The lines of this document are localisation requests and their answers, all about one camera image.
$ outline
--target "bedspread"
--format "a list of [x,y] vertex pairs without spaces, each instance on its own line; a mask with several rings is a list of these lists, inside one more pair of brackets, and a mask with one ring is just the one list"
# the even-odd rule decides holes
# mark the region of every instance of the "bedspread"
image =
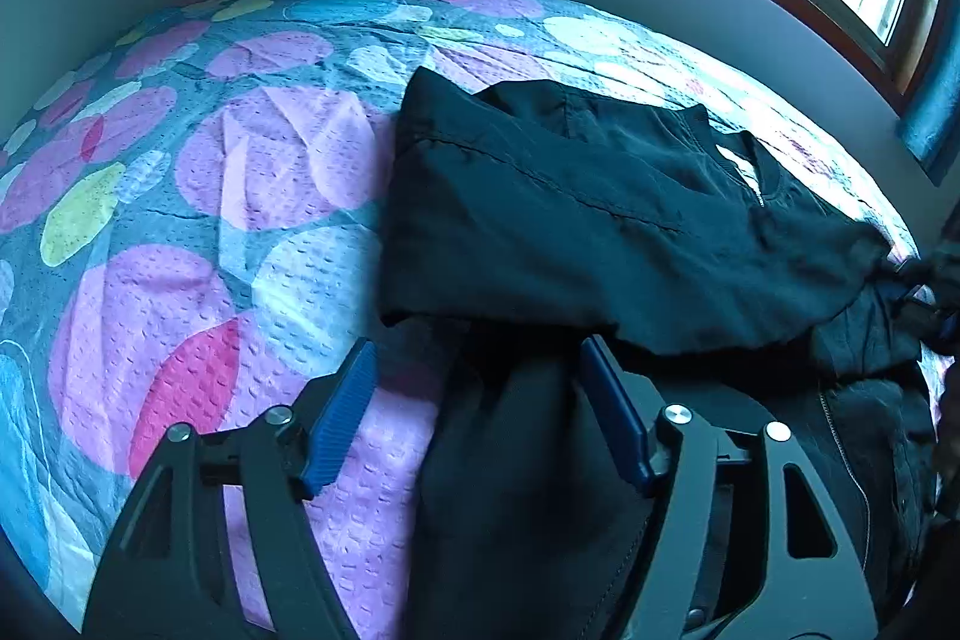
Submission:
[[[584,4],[158,11],[56,81],[0,151],[0,525],[74,626],[167,426],[246,425],[371,335],[380,386],[339,479],[307,511],[360,636],[395,634],[414,480],[458,338],[426,321],[388,332],[371,313],[391,114],[421,65],[470,91],[544,78],[701,102],[719,130],[749,129],[815,193],[877,225],[896,258],[915,252],[874,181],[784,100]],[[936,397],[944,362],[925,355],[923,369]],[[240,490],[224,501],[246,612],[267,626]]]

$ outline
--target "jacket seam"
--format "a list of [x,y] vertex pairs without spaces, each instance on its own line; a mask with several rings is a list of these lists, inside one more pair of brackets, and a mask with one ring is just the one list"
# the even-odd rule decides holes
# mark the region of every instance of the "jacket seam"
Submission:
[[398,150],[397,160],[400,160],[400,158],[402,158],[404,155],[406,155],[409,152],[410,148],[418,145],[421,142],[437,142],[437,143],[441,143],[442,145],[452,145],[455,148],[469,150],[470,152],[475,152],[479,155],[486,156],[487,158],[490,158],[493,161],[501,163],[504,166],[510,167],[516,172],[520,172],[521,175],[529,177],[531,180],[536,180],[536,182],[539,182],[542,185],[549,186],[550,188],[554,189],[555,191],[558,191],[561,194],[570,196],[572,199],[577,201],[579,204],[582,204],[584,207],[590,207],[595,210],[600,210],[601,212],[605,212],[609,215],[612,215],[613,218],[627,218],[627,220],[635,220],[637,223],[645,223],[647,225],[656,226],[656,228],[663,229],[664,231],[671,231],[676,234],[688,234],[688,232],[683,231],[683,229],[680,228],[680,226],[671,225],[669,223],[660,223],[659,221],[651,220],[651,218],[642,218],[640,215],[627,212],[626,210],[623,210],[623,208],[619,207],[618,205],[608,204],[602,199],[597,199],[595,196],[587,196],[587,194],[581,194],[579,193],[579,191],[576,191],[575,189],[565,188],[563,186],[560,186],[560,184],[554,181],[553,178],[548,177],[546,175],[542,175],[539,172],[530,172],[529,170],[526,170],[524,167],[522,167],[520,164],[517,164],[517,162],[515,162],[508,156],[501,157],[499,155],[494,155],[493,153],[488,152],[488,150],[477,148],[474,145],[468,145],[467,143],[461,142],[461,140],[453,140],[453,139],[446,138],[444,135],[437,134],[436,132],[419,135],[418,138],[416,138],[416,140],[413,143],[410,143],[410,145],[407,145],[406,148],[404,148],[402,151]]
[[643,535],[647,528],[646,521],[644,522],[643,528],[640,530],[640,533],[634,538],[634,541],[632,541],[632,543],[630,544],[630,548],[627,550],[626,555],[624,555],[623,560],[621,560],[620,566],[617,567],[616,572],[613,573],[613,577],[610,579],[610,582],[607,584],[607,588],[604,590],[604,593],[600,595],[600,599],[597,600],[596,605],[593,606],[593,610],[590,612],[589,616],[587,616],[587,622],[584,624],[584,627],[580,630],[580,633],[577,635],[577,640],[583,640],[583,638],[587,636],[587,632],[589,632],[590,625],[593,624],[593,620],[597,617],[597,613],[600,612],[600,608],[602,608],[603,603],[607,601],[608,596],[611,594],[611,591],[613,591],[614,584],[616,584],[616,581],[619,579],[620,574],[623,572],[624,568],[630,562],[630,559],[634,554],[635,550],[637,550],[637,546],[640,544],[640,541],[643,539]]

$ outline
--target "blue curtain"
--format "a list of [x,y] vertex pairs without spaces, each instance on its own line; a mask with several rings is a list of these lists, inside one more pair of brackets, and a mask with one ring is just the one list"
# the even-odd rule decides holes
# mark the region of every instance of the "blue curtain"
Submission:
[[899,135],[939,186],[960,153],[960,14],[955,2],[930,69],[901,119]]

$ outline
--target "screw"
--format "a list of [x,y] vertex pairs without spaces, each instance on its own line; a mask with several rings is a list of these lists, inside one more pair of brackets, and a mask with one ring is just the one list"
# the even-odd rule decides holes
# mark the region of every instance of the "screw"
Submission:
[[664,408],[664,416],[670,423],[683,425],[690,423],[693,418],[693,413],[690,413],[690,410],[683,405],[666,405]]
[[283,426],[294,419],[294,411],[284,405],[277,405],[267,410],[264,418],[271,426]]
[[686,621],[683,623],[683,631],[689,632],[690,629],[697,629],[702,627],[704,622],[707,621],[707,614],[704,613],[702,608],[693,608],[688,611],[686,615]]
[[776,442],[786,442],[791,437],[790,427],[779,421],[768,423],[767,437],[776,440]]
[[188,423],[175,423],[169,429],[167,429],[167,439],[171,442],[183,442],[185,439],[190,438],[190,432],[192,431],[190,424]]

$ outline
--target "black jacket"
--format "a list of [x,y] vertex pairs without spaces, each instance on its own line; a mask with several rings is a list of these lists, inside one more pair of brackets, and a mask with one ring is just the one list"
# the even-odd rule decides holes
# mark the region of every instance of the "black jacket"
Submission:
[[[754,164],[758,194],[718,142]],[[933,427],[918,342],[881,294],[889,245],[748,132],[715,132],[700,105],[547,81],[468,95],[421,69],[382,239],[387,324],[475,324],[421,472],[407,636],[602,632],[652,505],[617,477],[576,381],[593,332],[715,425],[789,424],[881,617],[902,603],[932,508]],[[707,616],[736,571],[733,501],[718,488]]]

